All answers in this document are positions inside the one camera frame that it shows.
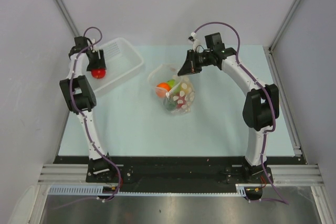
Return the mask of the red apple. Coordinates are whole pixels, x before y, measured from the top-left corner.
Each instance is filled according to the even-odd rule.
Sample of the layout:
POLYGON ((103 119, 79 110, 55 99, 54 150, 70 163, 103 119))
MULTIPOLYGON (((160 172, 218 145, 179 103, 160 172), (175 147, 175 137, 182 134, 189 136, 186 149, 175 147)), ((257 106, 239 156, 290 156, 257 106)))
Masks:
POLYGON ((91 75, 95 79, 102 79, 106 76, 106 69, 93 69, 91 75))
POLYGON ((186 105, 186 94, 184 91, 180 91, 178 94, 175 94, 173 99, 176 102, 177 109, 183 109, 186 105))

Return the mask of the yellow pear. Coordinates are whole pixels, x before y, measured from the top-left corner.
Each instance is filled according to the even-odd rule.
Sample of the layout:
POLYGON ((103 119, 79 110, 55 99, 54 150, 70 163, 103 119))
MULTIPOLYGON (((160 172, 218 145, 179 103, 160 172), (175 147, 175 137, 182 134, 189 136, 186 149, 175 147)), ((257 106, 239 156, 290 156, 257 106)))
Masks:
POLYGON ((192 88, 186 84, 182 83, 180 86, 180 96, 188 95, 192 91, 192 88))

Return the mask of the light green apple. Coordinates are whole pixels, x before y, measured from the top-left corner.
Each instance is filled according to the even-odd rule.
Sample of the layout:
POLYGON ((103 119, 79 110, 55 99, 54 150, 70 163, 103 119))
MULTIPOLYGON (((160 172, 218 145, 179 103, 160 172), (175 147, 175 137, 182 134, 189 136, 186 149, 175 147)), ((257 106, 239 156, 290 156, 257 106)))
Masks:
POLYGON ((167 81, 167 84, 169 85, 170 89, 172 90, 176 86, 177 81, 174 80, 174 79, 171 79, 171 80, 167 81))

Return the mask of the white plastic basket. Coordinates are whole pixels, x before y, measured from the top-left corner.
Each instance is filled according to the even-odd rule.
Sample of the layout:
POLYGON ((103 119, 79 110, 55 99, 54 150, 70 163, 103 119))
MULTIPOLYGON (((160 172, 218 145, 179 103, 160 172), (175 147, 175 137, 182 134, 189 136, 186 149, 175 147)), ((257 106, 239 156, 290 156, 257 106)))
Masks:
POLYGON ((141 54, 124 38, 111 40, 99 46, 99 49, 104 53, 106 75, 102 79, 87 75, 97 98, 135 77, 144 65, 141 54))

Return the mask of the clear dotted zip bag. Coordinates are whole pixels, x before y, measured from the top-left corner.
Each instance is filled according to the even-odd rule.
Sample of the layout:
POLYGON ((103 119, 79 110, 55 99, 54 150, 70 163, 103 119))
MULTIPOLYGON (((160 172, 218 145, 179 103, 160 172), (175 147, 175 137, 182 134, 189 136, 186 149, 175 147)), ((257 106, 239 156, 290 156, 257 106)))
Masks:
POLYGON ((179 77, 177 75, 178 70, 179 68, 177 67, 177 65, 172 64, 172 63, 166 63, 166 64, 159 65, 148 76, 148 84, 150 88, 152 89, 152 93, 154 94, 154 97, 162 104, 164 109, 165 107, 163 105, 163 101, 165 99, 170 99, 174 101, 173 97, 175 94, 178 94, 180 92, 180 86, 182 83, 186 83, 192 88, 192 91, 185 97, 186 105, 183 109, 176 108, 174 111, 171 111, 171 112, 165 109, 165 111, 167 111, 168 113, 172 113, 172 114, 189 113, 191 111, 191 106, 195 100, 195 89, 194 89, 194 86, 191 80, 186 76, 179 77), (159 83, 167 82, 171 79, 174 79, 177 81, 176 86, 172 90, 170 90, 168 93, 166 93, 165 97, 159 98, 155 93, 155 87, 159 83))

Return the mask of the orange fruit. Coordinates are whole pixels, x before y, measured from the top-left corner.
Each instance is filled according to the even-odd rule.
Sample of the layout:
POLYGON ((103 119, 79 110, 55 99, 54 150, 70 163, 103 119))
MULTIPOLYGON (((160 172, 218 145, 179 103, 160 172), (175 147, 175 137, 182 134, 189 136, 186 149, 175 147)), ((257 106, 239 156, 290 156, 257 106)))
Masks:
POLYGON ((155 87, 155 93, 159 98, 165 97, 166 93, 168 93, 170 90, 171 90, 171 87, 167 82, 159 83, 155 87))

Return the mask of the dark green lime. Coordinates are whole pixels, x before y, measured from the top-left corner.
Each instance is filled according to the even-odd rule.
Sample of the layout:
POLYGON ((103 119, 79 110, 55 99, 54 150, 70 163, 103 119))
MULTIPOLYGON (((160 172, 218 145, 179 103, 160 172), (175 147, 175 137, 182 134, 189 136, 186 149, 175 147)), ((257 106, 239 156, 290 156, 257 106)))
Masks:
POLYGON ((164 105, 164 107, 165 107, 165 109, 167 110, 167 111, 174 111, 175 109, 176 109, 176 107, 177 107, 177 104, 176 104, 176 102, 175 101, 173 101, 173 100, 170 100, 170 99, 165 99, 164 101, 163 101, 163 105, 164 105))

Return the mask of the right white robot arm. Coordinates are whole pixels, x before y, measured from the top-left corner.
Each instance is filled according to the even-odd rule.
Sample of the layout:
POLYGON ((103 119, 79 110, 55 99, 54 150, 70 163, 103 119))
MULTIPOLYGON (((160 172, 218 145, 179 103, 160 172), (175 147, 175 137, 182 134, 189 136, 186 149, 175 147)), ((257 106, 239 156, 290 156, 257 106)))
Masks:
POLYGON ((193 48, 187 51, 186 59, 178 76, 200 73, 203 67, 216 66, 238 85, 245 95, 243 119, 249 127, 248 147, 245 160, 249 164, 242 169, 243 179, 254 183, 261 177, 258 166, 266 161, 267 135, 275 128, 279 117, 279 90, 275 84, 259 81, 239 61, 238 50, 226 48, 220 33, 205 37, 206 47, 199 51, 201 43, 192 32, 188 37, 193 48))

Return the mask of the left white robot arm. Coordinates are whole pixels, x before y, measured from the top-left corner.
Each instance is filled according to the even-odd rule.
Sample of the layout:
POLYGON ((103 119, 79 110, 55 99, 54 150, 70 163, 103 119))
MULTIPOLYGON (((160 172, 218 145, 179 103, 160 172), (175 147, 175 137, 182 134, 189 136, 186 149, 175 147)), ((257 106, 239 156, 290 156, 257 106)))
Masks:
POLYGON ((70 70, 67 77, 59 81, 59 86, 70 112, 77 115, 83 127, 89 150, 89 159, 107 160, 107 152, 99 141, 93 119, 93 109, 97 99, 93 88, 85 75, 90 72, 96 79, 106 75, 106 62, 101 49, 95 49, 95 44, 85 36, 74 38, 75 45, 69 53, 70 70))

